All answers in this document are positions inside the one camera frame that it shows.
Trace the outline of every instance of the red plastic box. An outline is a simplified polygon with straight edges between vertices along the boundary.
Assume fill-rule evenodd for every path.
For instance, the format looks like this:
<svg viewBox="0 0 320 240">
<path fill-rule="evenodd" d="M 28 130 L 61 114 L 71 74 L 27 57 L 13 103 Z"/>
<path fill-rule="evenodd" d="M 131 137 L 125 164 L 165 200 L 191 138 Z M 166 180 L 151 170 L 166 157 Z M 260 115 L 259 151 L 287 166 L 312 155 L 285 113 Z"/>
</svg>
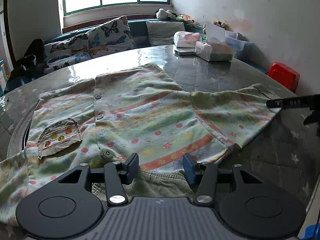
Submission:
<svg viewBox="0 0 320 240">
<path fill-rule="evenodd" d="M 293 93 L 295 93 L 300 79 L 300 74 L 297 71 L 280 62 L 272 64 L 268 76 L 278 81 Z"/>
</svg>

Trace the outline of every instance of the embroidered patch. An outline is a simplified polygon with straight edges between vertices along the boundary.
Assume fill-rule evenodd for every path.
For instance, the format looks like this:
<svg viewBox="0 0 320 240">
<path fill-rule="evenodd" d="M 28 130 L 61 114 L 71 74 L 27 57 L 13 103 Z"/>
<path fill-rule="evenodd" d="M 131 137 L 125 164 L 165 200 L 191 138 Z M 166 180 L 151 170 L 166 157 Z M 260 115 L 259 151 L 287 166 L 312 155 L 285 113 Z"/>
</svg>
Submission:
<svg viewBox="0 0 320 240">
<path fill-rule="evenodd" d="M 38 141 L 38 158 L 53 155 L 76 142 L 82 141 L 78 122 L 65 119 L 44 129 Z"/>
</svg>

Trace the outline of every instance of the pillow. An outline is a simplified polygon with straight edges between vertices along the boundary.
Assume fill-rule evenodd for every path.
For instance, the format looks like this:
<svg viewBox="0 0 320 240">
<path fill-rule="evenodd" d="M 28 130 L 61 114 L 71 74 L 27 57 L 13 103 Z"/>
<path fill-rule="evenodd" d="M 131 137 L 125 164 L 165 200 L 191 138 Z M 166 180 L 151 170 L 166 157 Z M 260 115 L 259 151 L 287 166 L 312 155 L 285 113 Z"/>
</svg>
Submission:
<svg viewBox="0 0 320 240">
<path fill-rule="evenodd" d="M 92 58 L 136 48 L 126 16 L 97 26 L 87 34 Z"/>
<path fill-rule="evenodd" d="M 151 46 L 173 44 L 174 34 L 185 31 L 183 22 L 148 21 L 146 24 Z"/>
<path fill-rule="evenodd" d="M 91 59 L 91 57 L 87 52 L 79 52 L 74 55 L 70 54 L 55 57 L 47 61 L 48 67 L 44 69 L 44 74 L 49 74 L 55 70 L 68 67 L 89 59 Z"/>
<path fill-rule="evenodd" d="M 44 46 L 45 61 L 61 55 L 75 55 L 79 52 L 88 52 L 88 47 L 87 33 L 76 35 L 64 41 L 49 43 Z"/>
</svg>

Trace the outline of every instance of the glossy tabletop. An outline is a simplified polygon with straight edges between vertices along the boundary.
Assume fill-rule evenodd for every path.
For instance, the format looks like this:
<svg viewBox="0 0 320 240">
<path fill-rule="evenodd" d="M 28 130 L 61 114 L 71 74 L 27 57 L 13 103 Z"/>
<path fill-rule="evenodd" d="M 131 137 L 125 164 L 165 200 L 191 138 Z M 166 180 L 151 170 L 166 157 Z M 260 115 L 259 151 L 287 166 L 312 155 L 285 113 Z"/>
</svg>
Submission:
<svg viewBox="0 0 320 240">
<path fill-rule="evenodd" d="M 63 88 L 98 74 L 155 62 L 185 91 L 220 92 L 261 83 L 280 97 L 294 94 L 262 72 L 237 59 L 207 62 L 197 56 L 178 56 L 173 46 L 120 52 L 72 65 L 17 88 L 0 98 L 0 157 L 21 150 L 21 138 L 37 104 L 38 94 Z M 247 170 L 292 192 L 307 206 L 316 185 L 320 162 L 315 125 L 304 126 L 308 109 L 286 109 L 253 141 L 221 164 L 241 163 Z"/>
</svg>

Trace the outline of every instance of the green window frame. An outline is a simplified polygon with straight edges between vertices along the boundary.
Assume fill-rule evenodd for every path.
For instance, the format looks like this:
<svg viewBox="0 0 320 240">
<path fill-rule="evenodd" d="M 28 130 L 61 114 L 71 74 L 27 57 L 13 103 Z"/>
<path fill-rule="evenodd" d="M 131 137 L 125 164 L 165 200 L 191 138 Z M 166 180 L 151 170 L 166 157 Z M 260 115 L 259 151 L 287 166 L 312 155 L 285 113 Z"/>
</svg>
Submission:
<svg viewBox="0 0 320 240">
<path fill-rule="evenodd" d="M 129 3 L 114 3 L 114 4 L 107 4 L 107 5 L 102 5 L 102 0 L 100 0 L 100 5 L 94 6 L 94 7 L 88 7 L 80 10 L 76 10 L 73 12 L 66 12 L 66 1 L 62 0 L 63 2 L 63 15 L 67 16 L 70 14 L 78 13 L 78 12 L 84 12 L 92 9 L 97 9 L 97 8 L 104 8 L 104 7 L 110 7 L 110 6 L 116 6 L 116 5 L 127 5 L 127 4 L 170 4 L 170 0 L 167 0 L 167 2 L 157 2 L 157 1 L 140 1 L 137 0 L 137 2 L 129 2 Z"/>
</svg>

